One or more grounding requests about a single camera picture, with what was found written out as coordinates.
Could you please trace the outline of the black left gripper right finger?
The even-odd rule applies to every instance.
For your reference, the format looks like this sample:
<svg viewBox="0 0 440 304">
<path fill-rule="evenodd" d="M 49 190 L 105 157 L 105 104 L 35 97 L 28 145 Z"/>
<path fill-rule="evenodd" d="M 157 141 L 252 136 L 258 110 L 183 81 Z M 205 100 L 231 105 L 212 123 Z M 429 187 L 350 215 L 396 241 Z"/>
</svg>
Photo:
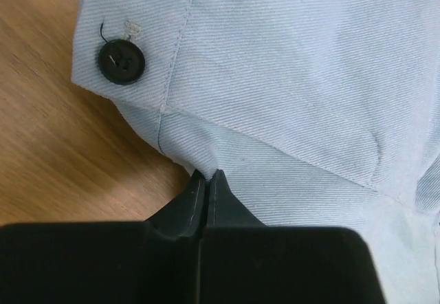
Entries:
<svg viewBox="0 0 440 304">
<path fill-rule="evenodd" d="M 339 227 L 263 225 L 225 174 L 210 181 L 200 303 L 383 303 L 367 244 Z"/>
</svg>

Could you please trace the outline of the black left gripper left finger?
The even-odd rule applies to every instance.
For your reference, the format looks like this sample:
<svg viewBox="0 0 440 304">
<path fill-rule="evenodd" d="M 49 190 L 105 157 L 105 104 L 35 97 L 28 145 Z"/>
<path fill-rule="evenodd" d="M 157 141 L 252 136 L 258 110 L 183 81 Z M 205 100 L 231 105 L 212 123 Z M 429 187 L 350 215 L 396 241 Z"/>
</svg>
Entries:
<svg viewBox="0 0 440 304">
<path fill-rule="evenodd" d="M 1 227 L 2 303 L 193 303 L 206 181 L 144 221 Z"/>
</svg>

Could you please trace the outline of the light blue trousers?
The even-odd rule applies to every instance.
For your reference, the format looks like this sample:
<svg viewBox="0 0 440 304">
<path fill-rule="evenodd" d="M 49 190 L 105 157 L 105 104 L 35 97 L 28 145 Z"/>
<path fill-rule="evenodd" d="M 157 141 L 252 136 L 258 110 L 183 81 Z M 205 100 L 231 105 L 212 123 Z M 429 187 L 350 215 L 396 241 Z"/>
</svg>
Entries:
<svg viewBox="0 0 440 304">
<path fill-rule="evenodd" d="M 80 0 L 71 79 L 263 223 L 360 233 L 388 303 L 439 302 L 439 0 Z"/>
</svg>

